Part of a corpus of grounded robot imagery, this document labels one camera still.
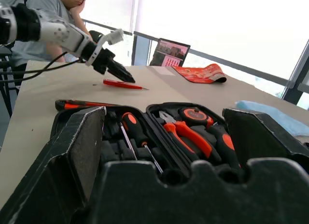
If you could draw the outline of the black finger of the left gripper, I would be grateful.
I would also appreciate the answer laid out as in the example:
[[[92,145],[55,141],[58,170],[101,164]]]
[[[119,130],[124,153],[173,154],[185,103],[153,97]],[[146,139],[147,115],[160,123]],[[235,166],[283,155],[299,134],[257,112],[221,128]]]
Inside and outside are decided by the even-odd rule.
[[[110,74],[123,82],[135,82],[135,79],[131,73],[127,71],[122,64],[114,61],[113,59],[110,60]]]
[[[108,72],[123,82],[135,82],[134,77],[124,67],[109,67]]]

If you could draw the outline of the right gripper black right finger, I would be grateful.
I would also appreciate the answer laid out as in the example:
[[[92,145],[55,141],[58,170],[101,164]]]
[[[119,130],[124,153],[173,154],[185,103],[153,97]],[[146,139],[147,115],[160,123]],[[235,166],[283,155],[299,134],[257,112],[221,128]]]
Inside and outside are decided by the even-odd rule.
[[[263,112],[224,108],[222,111],[241,165],[253,158],[287,158],[309,173],[309,148]]]

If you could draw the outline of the black plastic tool case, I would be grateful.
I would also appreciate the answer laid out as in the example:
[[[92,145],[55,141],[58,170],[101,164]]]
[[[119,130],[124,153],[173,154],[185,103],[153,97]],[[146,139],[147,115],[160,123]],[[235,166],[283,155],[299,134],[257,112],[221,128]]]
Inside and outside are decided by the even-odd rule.
[[[180,185],[184,183],[191,176],[192,172],[190,167],[191,164],[195,161],[192,162],[186,156],[186,154],[184,154],[176,146],[170,135],[163,127],[165,121],[160,118],[159,111],[168,113],[177,121],[183,121],[179,115],[179,109],[191,107],[199,108],[214,120],[214,124],[223,125],[227,131],[227,126],[224,120],[219,117],[219,115],[210,109],[195,103],[165,102],[161,104],[152,104],[149,105],[144,112],[129,106],[108,106],[105,123],[102,130],[103,146],[101,149],[101,163],[105,164],[111,161],[135,160],[133,153],[129,149],[119,126],[119,123],[122,123],[123,114],[130,112],[138,119],[143,128],[144,134],[148,137],[148,147],[163,170],[163,173],[160,174],[156,168],[161,180],[169,185]],[[208,127],[189,127],[200,134],[212,145],[213,149],[216,150],[215,147],[217,139],[208,131]],[[128,133],[127,135],[134,148],[138,160],[145,160],[154,163],[147,149],[137,146],[135,140],[132,139]],[[196,152],[199,160],[207,161],[212,166],[214,166],[222,179],[231,183],[239,183],[241,181],[241,168],[231,168],[230,165],[223,159],[220,164],[217,164],[214,161],[210,161],[192,141],[185,137],[181,137],[181,139]]]

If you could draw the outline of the red test pen screwdriver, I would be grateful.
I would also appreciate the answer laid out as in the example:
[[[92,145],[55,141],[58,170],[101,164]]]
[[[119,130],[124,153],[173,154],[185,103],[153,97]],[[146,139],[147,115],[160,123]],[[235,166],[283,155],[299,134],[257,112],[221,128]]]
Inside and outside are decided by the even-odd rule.
[[[108,86],[115,86],[119,88],[126,88],[126,89],[138,89],[138,90],[146,89],[147,90],[147,88],[136,85],[136,84],[114,81],[114,80],[109,80],[109,79],[104,79],[103,84],[108,85]]]

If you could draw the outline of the light blue cloth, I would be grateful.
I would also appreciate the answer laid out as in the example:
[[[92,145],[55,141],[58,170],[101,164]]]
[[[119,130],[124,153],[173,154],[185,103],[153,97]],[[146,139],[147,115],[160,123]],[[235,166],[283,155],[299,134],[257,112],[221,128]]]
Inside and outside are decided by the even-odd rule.
[[[235,103],[236,108],[263,112],[273,118],[287,132],[293,136],[309,136],[309,126],[286,115],[277,108],[247,100],[240,100]]]

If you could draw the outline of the open laptop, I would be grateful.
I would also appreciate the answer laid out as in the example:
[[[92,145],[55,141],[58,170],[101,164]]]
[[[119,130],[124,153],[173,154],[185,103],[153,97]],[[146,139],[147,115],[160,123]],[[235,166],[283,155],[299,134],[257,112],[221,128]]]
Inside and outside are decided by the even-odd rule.
[[[160,38],[150,61],[150,66],[182,67],[191,46]]]

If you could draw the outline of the black orange utility knife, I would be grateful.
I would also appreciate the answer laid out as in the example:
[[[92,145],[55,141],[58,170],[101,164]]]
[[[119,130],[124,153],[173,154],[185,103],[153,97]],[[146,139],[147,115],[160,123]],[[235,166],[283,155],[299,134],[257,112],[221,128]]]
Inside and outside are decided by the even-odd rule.
[[[89,101],[80,101],[80,100],[65,100],[65,99],[59,99],[55,101],[55,108],[58,111],[79,109],[79,108],[89,108],[89,107],[96,107],[96,106],[108,107],[108,106],[118,106],[118,104],[89,102]]]

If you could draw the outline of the thin steel screwdriver shaft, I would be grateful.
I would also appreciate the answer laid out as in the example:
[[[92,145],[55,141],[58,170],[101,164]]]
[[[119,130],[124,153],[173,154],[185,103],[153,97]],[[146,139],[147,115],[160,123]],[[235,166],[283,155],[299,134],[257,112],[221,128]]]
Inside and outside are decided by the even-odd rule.
[[[134,156],[135,160],[138,160],[138,158],[137,158],[137,156],[136,156],[136,153],[135,153],[135,151],[134,151],[134,148],[133,148],[133,146],[132,146],[132,144],[131,144],[131,142],[130,142],[130,139],[129,139],[127,133],[126,133],[126,130],[125,130],[123,124],[122,124],[122,123],[119,123],[119,126],[120,126],[120,128],[121,128],[121,131],[122,131],[122,133],[123,133],[123,135],[124,135],[125,141],[126,141],[128,147],[129,147],[129,149],[130,149],[130,150],[132,151],[132,153],[133,153],[133,156]]]

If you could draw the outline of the black orange tape measure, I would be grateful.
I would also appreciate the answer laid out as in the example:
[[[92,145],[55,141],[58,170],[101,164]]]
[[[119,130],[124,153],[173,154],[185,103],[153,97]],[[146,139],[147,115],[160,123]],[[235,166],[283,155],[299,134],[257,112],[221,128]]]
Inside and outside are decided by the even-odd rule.
[[[214,120],[209,115],[196,107],[179,109],[179,115],[188,126],[210,127],[214,124]]]

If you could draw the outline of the person in grey shirt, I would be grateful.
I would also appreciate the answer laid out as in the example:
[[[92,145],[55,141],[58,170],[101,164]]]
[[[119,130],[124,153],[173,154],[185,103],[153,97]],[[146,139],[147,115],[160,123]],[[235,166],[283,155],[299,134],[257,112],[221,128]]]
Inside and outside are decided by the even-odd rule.
[[[80,5],[84,0],[28,0],[28,8],[43,9],[57,15],[75,25],[70,9]],[[12,48],[11,64],[13,70],[26,69],[27,62],[50,62],[63,53],[62,48],[53,43],[43,42],[15,42]]]

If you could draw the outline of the dark metal window railing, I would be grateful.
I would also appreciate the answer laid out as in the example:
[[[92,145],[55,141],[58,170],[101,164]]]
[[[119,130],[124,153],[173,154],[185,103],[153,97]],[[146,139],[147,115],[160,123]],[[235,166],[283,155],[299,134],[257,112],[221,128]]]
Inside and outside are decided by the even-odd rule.
[[[90,20],[87,20],[87,19],[83,19],[83,21],[86,22],[86,23],[96,25],[96,26],[99,26],[99,27],[102,27],[102,28],[107,28],[107,29],[110,29],[110,30],[116,30],[117,29],[117,28],[113,28],[113,27],[110,27],[108,25],[96,23],[96,22],[93,22],[93,21],[90,21]],[[147,34],[144,34],[144,33],[140,33],[138,31],[134,31],[133,33],[128,32],[128,31],[124,31],[124,33],[126,35],[131,35],[131,36],[137,35],[137,36],[149,39],[151,41],[158,41],[159,40],[156,37],[153,37],[153,36],[150,36],[150,35],[147,35]],[[228,61],[228,60],[216,57],[216,56],[212,56],[212,55],[203,53],[201,51],[190,49],[189,53],[194,54],[194,55],[199,56],[199,57],[202,57],[202,58],[205,58],[205,59],[208,59],[208,60],[211,60],[211,61],[214,61],[214,62],[217,62],[217,63],[220,63],[220,64],[223,64],[225,66],[234,68],[236,70],[248,73],[250,75],[254,75],[256,77],[260,77],[260,78],[263,78],[265,80],[272,81],[274,83],[286,86],[288,88],[293,88],[295,86],[295,82],[293,82],[293,81],[290,81],[290,80],[287,80],[287,79],[284,79],[284,78],[280,78],[278,76],[271,75],[269,73],[265,73],[265,72],[262,72],[262,71],[259,71],[259,70],[255,70],[253,68],[249,68],[249,67],[246,67],[244,65],[240,65],[240,64],[237,64],[237,63],[234,63],[234,62],[231,62],[231,61]]]

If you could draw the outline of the black chair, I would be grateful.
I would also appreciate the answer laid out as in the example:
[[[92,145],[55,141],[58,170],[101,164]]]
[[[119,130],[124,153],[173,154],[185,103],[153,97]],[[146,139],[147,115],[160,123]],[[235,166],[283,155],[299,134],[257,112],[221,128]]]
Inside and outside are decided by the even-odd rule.
[[[8,76],[13,75],[10,64],[11,56],[11,49],[8,46],[0,45],[0,94],[3,98],[9,117],[12,117],[13,114],[10,92],[15,91],[17,95],[19,92],[13,79],[8,79]]]

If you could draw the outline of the black orange handled screwdriver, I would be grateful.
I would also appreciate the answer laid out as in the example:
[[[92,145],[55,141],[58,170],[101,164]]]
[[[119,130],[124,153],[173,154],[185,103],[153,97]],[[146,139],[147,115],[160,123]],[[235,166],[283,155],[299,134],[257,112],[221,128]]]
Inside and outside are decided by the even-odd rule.
[[[122,123],[129,136],[135,140],[136,145],[147,149],[156,168],[160,174],[162,174],[163,170],[148,147],[148,137],[144,134],[143,128],[138,119],[132,113],[126,112],[122,116]]]

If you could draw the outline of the orange handled pliers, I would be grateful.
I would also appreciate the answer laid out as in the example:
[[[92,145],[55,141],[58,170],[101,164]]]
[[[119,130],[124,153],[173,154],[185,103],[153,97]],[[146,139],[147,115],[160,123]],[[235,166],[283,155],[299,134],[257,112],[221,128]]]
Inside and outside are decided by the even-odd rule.
[[[200,134],[192,130],[185,121],[177,121],[171,115],[164,111],[159,111],[159,116],[165,121],[163,125],[164,129],[170,135],[176,146],[193,162],[199,160],[196,152],[190,148],[181,137],[185,137],[192,141],[204,156],[217,164],[222,162],[221,157],[216,150],[213,149],[212,145],[205,140]]]

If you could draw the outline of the dark window frame post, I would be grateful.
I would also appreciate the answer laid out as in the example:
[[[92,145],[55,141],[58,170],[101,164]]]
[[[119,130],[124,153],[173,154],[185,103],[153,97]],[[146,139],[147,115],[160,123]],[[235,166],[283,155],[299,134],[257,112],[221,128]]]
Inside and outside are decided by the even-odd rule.
[[[296,105],[303,95],[302,87],[307,87],[304,80],[309,73],[309,39],[288,79],[281,99]]]

